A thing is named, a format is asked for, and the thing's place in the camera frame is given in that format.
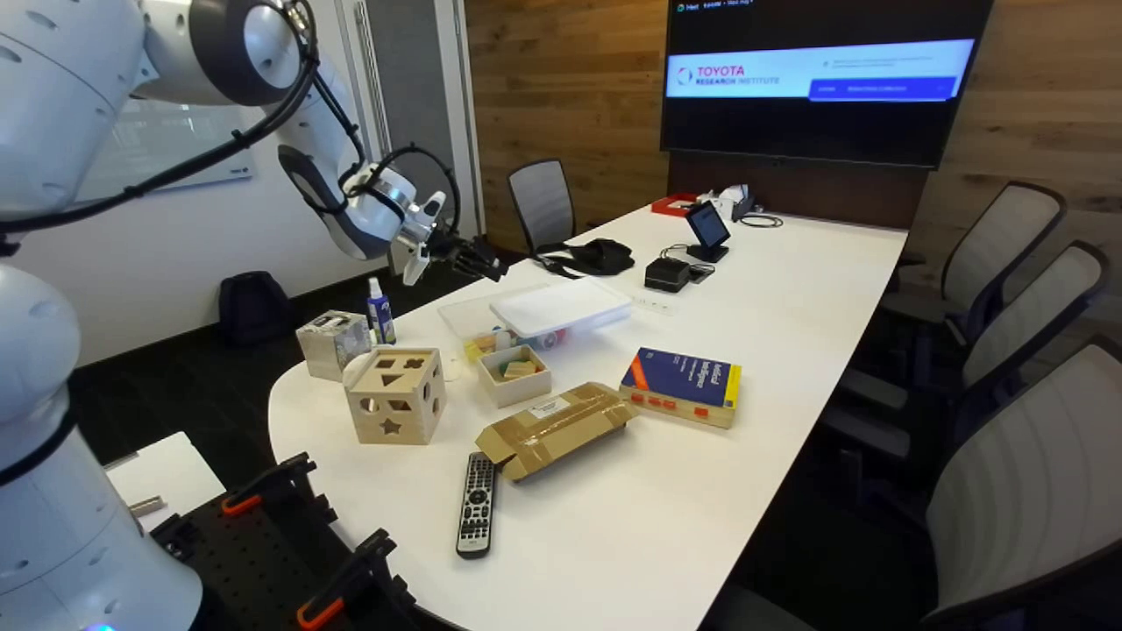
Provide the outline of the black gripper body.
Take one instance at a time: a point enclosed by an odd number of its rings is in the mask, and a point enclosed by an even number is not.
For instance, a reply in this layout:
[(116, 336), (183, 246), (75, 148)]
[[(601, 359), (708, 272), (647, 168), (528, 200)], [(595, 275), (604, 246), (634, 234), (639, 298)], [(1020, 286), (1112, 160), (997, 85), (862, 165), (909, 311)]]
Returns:
[(450, 262), (459, 275), (488, 276), (493, 253), (482, 239), (462, 239), (455, 220), (447, 220), (450, 198), (433, 192), (426, 205), (407, 206), (400, 246), (407, 253), (400, 282), (413, 288), (433, 262)]

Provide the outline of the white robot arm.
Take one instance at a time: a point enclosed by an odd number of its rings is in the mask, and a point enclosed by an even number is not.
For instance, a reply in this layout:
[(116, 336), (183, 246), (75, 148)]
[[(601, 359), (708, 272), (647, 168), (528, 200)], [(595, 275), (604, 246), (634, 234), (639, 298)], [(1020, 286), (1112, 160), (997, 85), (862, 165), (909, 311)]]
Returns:
[[(81, 192), (134, 99), (245, 106), (260, 120), (108, 198)], [(459, 191), (367, 153), (321, 49), (313, 0), (0, 0), (0, 231), (79, 224), (260, 141), (351, 255), (407, 250), (407, 282), (459, 250)], [(198, 569), (131, 517), (75, 423), (75, 298), (0, 262), (0, 631), (190, 631)]]

